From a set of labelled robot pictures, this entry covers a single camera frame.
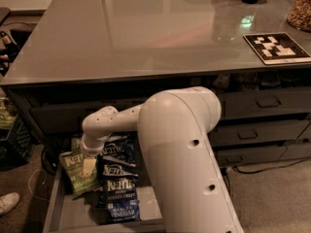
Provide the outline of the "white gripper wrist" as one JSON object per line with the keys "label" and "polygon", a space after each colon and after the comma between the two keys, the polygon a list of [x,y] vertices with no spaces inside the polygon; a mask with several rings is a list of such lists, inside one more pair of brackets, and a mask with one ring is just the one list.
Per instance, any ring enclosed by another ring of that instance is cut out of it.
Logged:
{"label": "white gripper wrist", "polygon": [[[109,139],[108,136],[94,139],[87,134],[82,136],[80,142],[80,148],[85,156],[96,156],[104,148],[104,144]],[[94,157],[85,157],[83,160],[83,172],[82,175],[85,178],[90,177],[96,171],[96,159]]]}

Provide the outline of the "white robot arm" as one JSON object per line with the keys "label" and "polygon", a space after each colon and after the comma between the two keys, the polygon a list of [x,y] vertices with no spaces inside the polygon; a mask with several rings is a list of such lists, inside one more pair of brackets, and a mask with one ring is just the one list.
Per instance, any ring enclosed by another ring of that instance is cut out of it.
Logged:
{"label": "white robot arm", "polygon": [[221,111],[206,87],[164,90],[87,116],[82,150],[95,156],[110,134],[136,131],[167,233],[244,233],[208,139]]}

